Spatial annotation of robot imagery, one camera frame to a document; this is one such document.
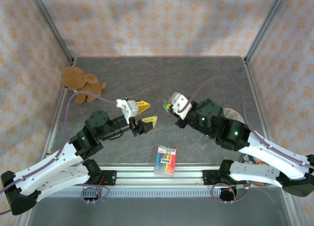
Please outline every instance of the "teddy bear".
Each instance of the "teddy bear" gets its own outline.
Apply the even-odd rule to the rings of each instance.
[[[80,68],[75,66],[70,66],[65,68],[63,74],[63,85],[65,88],[78,91],[89,91],[98,96],[101,95],[102,90],[105,88],[106,83],[100,83],[94,74],[85,74]],[[86,102],[92,102],[96,97],[80,93],[74,99],[77,104],[82,104]]]

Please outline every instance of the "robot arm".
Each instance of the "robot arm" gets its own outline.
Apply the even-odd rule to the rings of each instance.
[[[255,166],[224,160],[219,170],[222,181],[237,183],[238,181],[249,180],[270,183],[300,197],[305,197],[314,190],[314,177],[311,175],[313,170],[305,166],[305,164],[313,165],[314,155],[298,155],[257,133],[274,149],[286,154],[287,157],[301,161],[303,165],[295,163],[289,158],[277,154],[273,149],[267,148],[249,130],[246,124],[225,118],[223,108],[210,99],[200,103],[192,101],[181,112],[187,102],[187,98],[175,92],[169,102],[165,104],[166,110],[178,118],[177,126],[185,128],[186,125],[189,125],[215,140],[215,143],[222,148],[246,153],[268,164],[268,166]]]
[[[116,105],[122,109],[122,116],[110,119],[105,111],[95,111],[85,121],[83,129],[62,149],[25,170],[17,173],[7,171],[1,175],[4,188],[16,182],[5,190],[13,215],[28,211],[46,196],[64,188],[83,183],[98,185],[103,177],[102,172],[97,163],[88,158],[103,149],[100,140],[109,140],[128,130],[136,137],[154,128],[157,116],[138,122],[134,118],[150,104],[126,99],[117,100]]]

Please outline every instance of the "gray tabletop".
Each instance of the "gray tabletop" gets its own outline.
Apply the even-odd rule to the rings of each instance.
[[[177,127],[176,119],[163,108],[163,100],[168,100],[173,92],[188,97],[211,76],[228,76],[242,88],[248,121],[263,135],[253,93],[240,57],[78,58],[76,66],[85,73],[96,74],[100,82],[106,82],[102,97],[110,100],[128,97],[150,103],[151,107],[137,116],[137,119],[158,116],[155,129],[145,135],[135,138],[129,131],[117,140],[103,142],[104,149],[91,157],[99,164],[154,163],[158,145],[176,148],[178,163],[220,164],[224,159],[239,160],[240,153],[224,150],[190,127]],[[52,151],[64,144],[64,114],[66,103],[72,94],[72,91],[67,93]],[[225,81],[207,85],[195,100],[201,102],[207,98],[242,114],[240,94]],[[119,108],[100,100],[82,105],[72,103],[70,107],[69,138],[82,129],[84,121],[95,110],[106,110],[110,118],[122,114]]]
[[[254,188],[234,204],[212,198],[45,198],[28,226],[290,226],[280,188]]]

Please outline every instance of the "patterned wall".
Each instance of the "patterned wall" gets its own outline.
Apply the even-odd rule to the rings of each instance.
[[[274,0],[43,0],[74,57],[245,56]]]
[[[314,1],[287,0],[249,65],[275,142],[314,154]],[[314,193],[302,198],[314,225]]]
[[[39,161],[68,65],[31,0],[0,0],[0,174]],[[0,196],[0,212],[9,208]],[[1,216],[1,225],[14,217]]]

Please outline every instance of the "crayon box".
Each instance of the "crayon box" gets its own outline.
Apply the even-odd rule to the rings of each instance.
[[[173,176],[176,166],[176,149],[171,149],[166,146],[158,146],[155,174],[165,174]]]

